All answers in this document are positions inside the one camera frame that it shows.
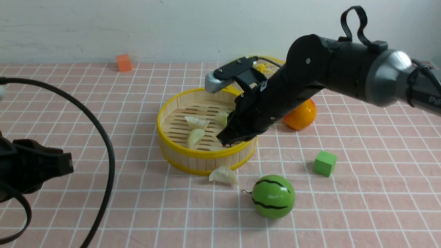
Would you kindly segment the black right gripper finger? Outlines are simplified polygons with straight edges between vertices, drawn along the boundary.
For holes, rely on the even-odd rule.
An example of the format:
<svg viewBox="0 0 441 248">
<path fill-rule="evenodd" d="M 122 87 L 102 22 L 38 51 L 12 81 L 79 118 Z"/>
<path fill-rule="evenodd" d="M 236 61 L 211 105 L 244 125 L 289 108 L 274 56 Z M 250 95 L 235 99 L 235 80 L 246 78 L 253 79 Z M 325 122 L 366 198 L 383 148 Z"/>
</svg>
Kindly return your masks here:
<svg viewBox="0 0 441 248">
<path fill-rule="evenodd" d="M 246 141 L 247 134 L 247 129 L 242 126 L 227 126 L 216 135 L 216 138 L 222 146 L 231 146 Z"/>
</svg>

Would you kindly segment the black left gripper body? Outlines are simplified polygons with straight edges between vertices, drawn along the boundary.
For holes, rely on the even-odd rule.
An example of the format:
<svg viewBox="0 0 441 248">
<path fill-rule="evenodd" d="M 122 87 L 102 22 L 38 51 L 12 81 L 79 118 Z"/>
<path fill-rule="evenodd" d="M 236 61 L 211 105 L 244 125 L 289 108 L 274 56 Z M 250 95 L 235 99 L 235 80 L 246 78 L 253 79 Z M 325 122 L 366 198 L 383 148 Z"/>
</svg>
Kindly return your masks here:
<svg viewBox="0 0 441 248">
<path fill-rule="evenodd" d="M 74 172 L 72 155 L 32 139 L 0 137 L 0 178 L 22 194 L 40 190 L 49 179 Z"/>
</svg>

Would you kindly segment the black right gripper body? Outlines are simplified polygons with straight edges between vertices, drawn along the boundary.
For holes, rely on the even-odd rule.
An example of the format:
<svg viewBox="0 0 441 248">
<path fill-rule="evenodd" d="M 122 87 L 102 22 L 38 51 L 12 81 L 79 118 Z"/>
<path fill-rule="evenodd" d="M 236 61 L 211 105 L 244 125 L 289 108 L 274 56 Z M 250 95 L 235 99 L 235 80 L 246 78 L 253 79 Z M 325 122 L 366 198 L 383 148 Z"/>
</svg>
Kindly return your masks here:
<svg viewBox="0 0 441 248">
<path fill-rule="evenodd" d="M 305 69 L 282 66 L 267 80 L 265 88 L 270 99 L 266 102 L 241 100 L 227 126 L 242 126 L 248 131 L 246 141 L 253 139 L 321 91 L 324 86 L 319 81 L 323 76 L 322 66 Z"/>
</svg>

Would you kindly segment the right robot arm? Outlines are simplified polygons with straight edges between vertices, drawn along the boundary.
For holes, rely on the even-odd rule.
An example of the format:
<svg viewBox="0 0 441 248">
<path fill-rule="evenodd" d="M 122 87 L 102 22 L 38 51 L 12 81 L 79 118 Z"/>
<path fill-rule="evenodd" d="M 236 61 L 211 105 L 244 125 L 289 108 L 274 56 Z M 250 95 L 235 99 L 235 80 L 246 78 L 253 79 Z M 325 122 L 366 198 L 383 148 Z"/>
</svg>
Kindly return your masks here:
<svg viewBox="0 0 441 248">
<path fill-rule="evenodd" d="M 296 39 L 286 61 L 266 77 L 254 68 L 259 56 L 238 58 L 209 73 L 205 90 L 214 94 L 232 83 L 243 93 L 235 99 L 226 127 L 217 135 L 223 146 L 247 142 L 322 89 L 377 107 L 398 101 L 439 116 L 440 74 L 390 49 L 386 41 L 364 35 L 367 15 L 357 5 L 340 18 L 345 36 L 337 40 L 315 34 Z"/>
</svg>

